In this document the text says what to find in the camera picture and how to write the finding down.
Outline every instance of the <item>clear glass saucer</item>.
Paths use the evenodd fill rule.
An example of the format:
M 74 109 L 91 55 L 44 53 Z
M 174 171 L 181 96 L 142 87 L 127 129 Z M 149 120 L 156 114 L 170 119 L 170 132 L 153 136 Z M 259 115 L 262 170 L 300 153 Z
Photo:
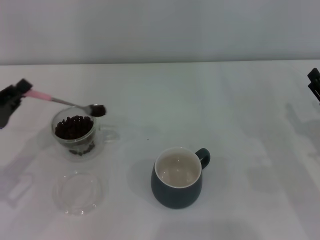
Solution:
M 86 214 L 103 199 L 101 181 L 91 173 L 73 171 L 58 179 L 53 188 L 53 199 L 66 214 Z

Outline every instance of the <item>glass cup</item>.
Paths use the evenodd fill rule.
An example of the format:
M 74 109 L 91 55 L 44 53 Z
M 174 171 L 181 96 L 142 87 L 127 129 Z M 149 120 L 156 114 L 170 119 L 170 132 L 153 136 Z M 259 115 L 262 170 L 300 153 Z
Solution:
M 57 124 L 62 120 L 67 120 L 67 117 L 72 118 L 74 116 L 90 117 L 93 121 L 93 126 L 90 129 L 90 131 L 82 137 L 71 140 L 58 137 L 55 134 Z M 82 109 L 77 108 L 76 106 L 61 110 L 53 117 L 51 121 L 51 132 L 54 138 L 58 141 L 58 143 L 64 146 L 71 154 L 78 155 L 80 157 L 89 153 L 92 149 L 95 148 L 95 135 L 97 129 L 97 118 L 86 114 Z

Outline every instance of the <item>mug handle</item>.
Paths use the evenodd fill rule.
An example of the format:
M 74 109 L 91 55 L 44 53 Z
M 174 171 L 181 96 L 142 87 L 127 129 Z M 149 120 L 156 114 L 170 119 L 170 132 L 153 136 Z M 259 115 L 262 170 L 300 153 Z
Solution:
M 210 152 L 207 149 L 201 148 L 195 155 L 200 159 L 202 169 L 208 166 L 210 162 Z

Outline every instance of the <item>mug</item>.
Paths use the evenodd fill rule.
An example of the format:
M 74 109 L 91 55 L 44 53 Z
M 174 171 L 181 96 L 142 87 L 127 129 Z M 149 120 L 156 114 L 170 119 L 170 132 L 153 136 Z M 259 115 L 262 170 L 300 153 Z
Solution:
M 210 153 L 202 148 L 196 153 L 183 147 L 164 150 L 155 160 L 151 189 L 155 198 L 171 209 L 193 204 L 202 188 L 202 169 L 210 162 Z

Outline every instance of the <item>mug rim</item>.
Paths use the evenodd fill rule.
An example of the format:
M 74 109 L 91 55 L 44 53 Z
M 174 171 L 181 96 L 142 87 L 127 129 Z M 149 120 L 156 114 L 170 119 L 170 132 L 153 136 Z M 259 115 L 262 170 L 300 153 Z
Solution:
M 189 152 L 189 153 L 191 153 L 191 154 L 198 160 L 198 161 L 196 161 L 197 164 L 198 164 L 198 166 L 199 166 L 199 169 L 200 169 L 200 171 L 199 171 L 199 173 L 198 173 L 198 176 L 197 176 L 197 178 L 196 178 L 192 183 L 190 183 L 190 184 L 188 184 L 188 185 L 185 185 L 185 186 L 173 186 L 173 185 L 170 185 L 170 184 L 164 182 L 164 181 L 161 179 L 161 177 L 159 177 L 159 175 L 158 175 L 157 163 L 160 161 L 160 157 L 161 157 L 163 154 L 165 154 L 166 152 L 171 151 L 171 150 L 175 150 L 175 149 L 176 149 L 176 150 L 184 150 L 184 151 L 186 151 L 186 152 Z M 170 147 L 170 148 L 167 148 L 167 149 L 163 150 L 163 151 L 158 155 L 158 157 L 156 158 L 156 160 L 155 160 L 155 162 L 154 162 L 154 171 L 155 171 L 155 174 L 156 174 L 157 178 L 160 179 L 160 181 L 161 181 L 162 183 L 164 183 L 165 185 L 167 185 L 168 187 L 171 187 L 171 188 L 174 188 L 174 189 L 185 189 L 185 188 L 187 188 L 187 187 L 192 186 L 193 184 L 195 184 L 195 183 L 198 181 L 198 179 L 200 178 L 201 173 L 202 173 L 202 166 L 201 166 L 201 162 L 200 162 L 199 157 L 198 157 L 194 152 L 192 152 L 192 151 L 189 150 L 188 148 L 185 148 L 185 147 L 182 147 L 182 146 L 174 146 L 174 147 Z

